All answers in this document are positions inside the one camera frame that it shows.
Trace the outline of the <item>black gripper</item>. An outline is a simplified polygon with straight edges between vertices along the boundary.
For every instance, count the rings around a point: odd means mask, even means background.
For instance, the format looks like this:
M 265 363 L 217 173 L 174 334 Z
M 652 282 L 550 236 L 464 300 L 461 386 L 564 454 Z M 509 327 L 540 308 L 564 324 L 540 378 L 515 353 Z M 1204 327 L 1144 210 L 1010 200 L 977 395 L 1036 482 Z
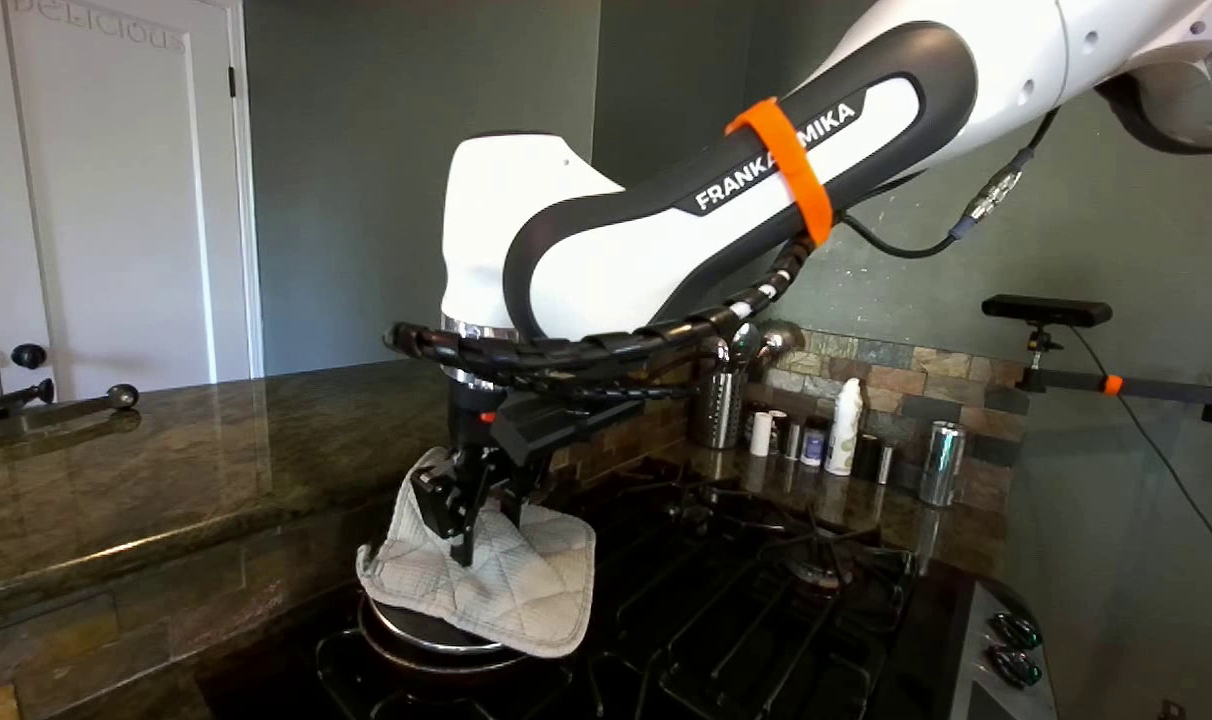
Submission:
M 454 386 L 448 462 L 454 474 L 419 467 L 414 476 L 414 496 L 419 522 L 437 535 L 454 535 L 448 557 L 468 568 L 475 548 L 475 522 L 489 496 L 502 496 L 502 510 L 515 516 L 550 474 L 550 406 L 528 393 Z

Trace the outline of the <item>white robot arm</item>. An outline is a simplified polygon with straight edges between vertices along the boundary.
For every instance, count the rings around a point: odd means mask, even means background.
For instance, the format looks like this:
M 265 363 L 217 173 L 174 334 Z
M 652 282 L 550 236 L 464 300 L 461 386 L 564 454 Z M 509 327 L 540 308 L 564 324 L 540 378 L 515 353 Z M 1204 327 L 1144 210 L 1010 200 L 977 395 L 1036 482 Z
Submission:
M 394 340 L 457 378 L 448 464 L 414 490 L 464 564 L 489 491 L 634 414 L 640 363 L 770 308 L 849 213 L 1101 91 L 1212 156 L 1212 0 L 873 0 L 795 90 L 634 189 L 550 133 L 474 136 L 445 179 L 445 296 Z

